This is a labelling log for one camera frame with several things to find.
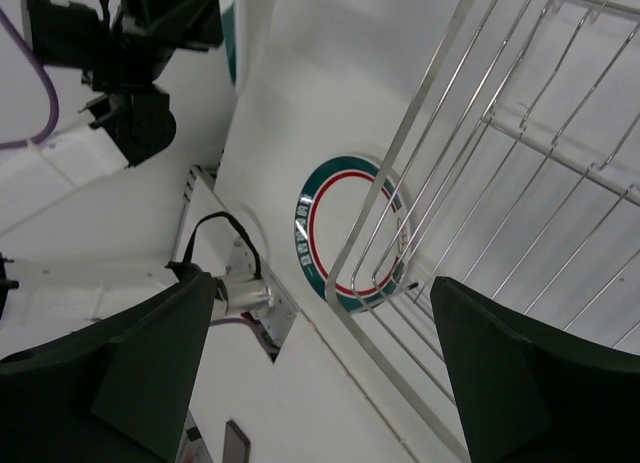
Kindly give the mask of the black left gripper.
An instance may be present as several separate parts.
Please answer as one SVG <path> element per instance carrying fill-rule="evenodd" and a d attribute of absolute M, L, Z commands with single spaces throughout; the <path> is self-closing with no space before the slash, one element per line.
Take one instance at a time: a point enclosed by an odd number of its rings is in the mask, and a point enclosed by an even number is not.
<path fill-rule="evenodd" d="M 223 42 L 219 0 L 98 0 L 98 8 L 21 0 L 27 43 L 45 66 L 81 71 L 97 93 L 85 108 L 128 163 L 166 149 L 177 124 L 156 81 L 174 52 Z"/>

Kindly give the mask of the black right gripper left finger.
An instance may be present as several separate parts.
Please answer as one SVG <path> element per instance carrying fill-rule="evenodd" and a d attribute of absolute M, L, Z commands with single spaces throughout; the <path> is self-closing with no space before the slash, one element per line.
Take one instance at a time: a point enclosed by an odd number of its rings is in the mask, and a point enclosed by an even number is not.
<path fill-rule="evenodd" d="M 217 284 L 191 272 L 1 361 L 4 462 L 173 462 Z"/>

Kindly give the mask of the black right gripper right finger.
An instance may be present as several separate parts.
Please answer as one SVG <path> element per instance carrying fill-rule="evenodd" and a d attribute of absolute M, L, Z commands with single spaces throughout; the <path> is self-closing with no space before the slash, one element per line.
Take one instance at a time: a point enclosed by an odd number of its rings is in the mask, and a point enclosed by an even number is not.
<path fill-rule="evenodd" d="M 638 356 L 450 277 L 434 280 L 430 299 L 472 461 L 638 461 Z"/>

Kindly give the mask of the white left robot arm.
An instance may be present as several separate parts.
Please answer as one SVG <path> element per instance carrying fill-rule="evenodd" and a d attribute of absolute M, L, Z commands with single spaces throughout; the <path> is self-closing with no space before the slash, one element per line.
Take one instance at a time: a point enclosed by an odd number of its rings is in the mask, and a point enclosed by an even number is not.
<path fill-rule="evenodd" d="M 223 48 L 231 80 L 246 80 L 247 0 L 98 1 L 21 0 L 22 27 L 2 20 L 49 100 L 39 133 L 1 146 L 3 234 L 171 145 L 157 81 L 175 52 Z"/>

